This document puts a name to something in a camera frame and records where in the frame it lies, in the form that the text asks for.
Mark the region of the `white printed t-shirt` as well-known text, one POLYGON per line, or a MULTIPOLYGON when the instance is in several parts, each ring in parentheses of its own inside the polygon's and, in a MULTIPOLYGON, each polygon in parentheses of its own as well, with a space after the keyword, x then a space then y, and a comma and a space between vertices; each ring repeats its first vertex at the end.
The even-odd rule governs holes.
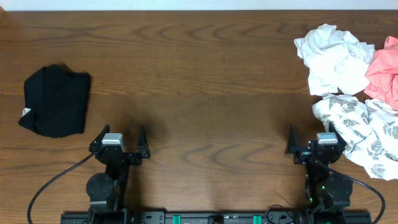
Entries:
POLYGON ((305 37, 294 40, 297 55, 309 69, 311 95, 326 96, 339 91, 355 95, 369 80, 365 74, 374 60, 373 44, 359 41, 351 32, 323 24, 305 37))

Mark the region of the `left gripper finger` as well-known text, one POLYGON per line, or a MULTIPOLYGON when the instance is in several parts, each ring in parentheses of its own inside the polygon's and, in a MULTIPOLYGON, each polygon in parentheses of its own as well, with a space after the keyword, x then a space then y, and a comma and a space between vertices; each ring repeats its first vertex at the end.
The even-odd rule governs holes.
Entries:
POLYGON ((145 126, 141 126, 136 144, 139 152, 149 152, 149 145, 147 143, 145 130, 145 126))
POLYGON ((97 135, 97 137, 95 137, 94 140, 90 143, 90 149, 101 149, 103 145, 102 140, 105 134, 109 133, 109 131, 110 126, 106 124, 103 130, 99 133, 99 135, 97 135))

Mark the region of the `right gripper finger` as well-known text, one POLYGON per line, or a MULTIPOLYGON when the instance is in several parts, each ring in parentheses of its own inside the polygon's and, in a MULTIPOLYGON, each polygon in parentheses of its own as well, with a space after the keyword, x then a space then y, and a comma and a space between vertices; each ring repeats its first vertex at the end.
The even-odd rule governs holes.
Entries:
POLYGON ((299 151, 299 147, 297 145, 297 135, 295 131, 295 126, 293 124, 290 125, 289 137, 287 141, 286 153, 295 154, 299 151))
POLYGON ((337 138, 337 141, 338 141, 338 145, 340 145, 340 146, 346 146, 347 145, 346 141, 341 137, 341 135, 336 130, 336 128, 334 127, 332 122, 329 122, 328 130, 329 130, 330 133, 334 133, 336 135, 336 138, 337 138))

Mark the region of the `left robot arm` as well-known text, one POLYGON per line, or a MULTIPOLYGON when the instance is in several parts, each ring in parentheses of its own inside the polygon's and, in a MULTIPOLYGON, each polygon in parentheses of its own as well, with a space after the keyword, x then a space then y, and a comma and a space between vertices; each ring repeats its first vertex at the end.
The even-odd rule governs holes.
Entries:
POLYGON ((111 133, 107 124, 91 142, 89 151, 106 166, 104 172, 90 177, 86 192, 90 198, 89 223, 138 223, 139 215, 124 207, 129 170, 150 158, 145 127, 141 127, 137 152, 126 152, 123 135, 111 133))

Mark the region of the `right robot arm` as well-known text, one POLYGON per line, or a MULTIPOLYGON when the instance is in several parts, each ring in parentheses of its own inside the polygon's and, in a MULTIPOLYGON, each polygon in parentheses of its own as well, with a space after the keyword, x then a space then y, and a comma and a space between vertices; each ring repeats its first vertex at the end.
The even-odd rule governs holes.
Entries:
POLYGON ((333 125, 307 146, 299 145, 295 126, 291 125, 286 153, 294 156, 294 164, 305 166, 305 196, 311 203, 310 208, 294 213, 294 223, 345 222, 344 209, 350 206, 353 181, 330 168, 345 147, 346 141, 333 125))

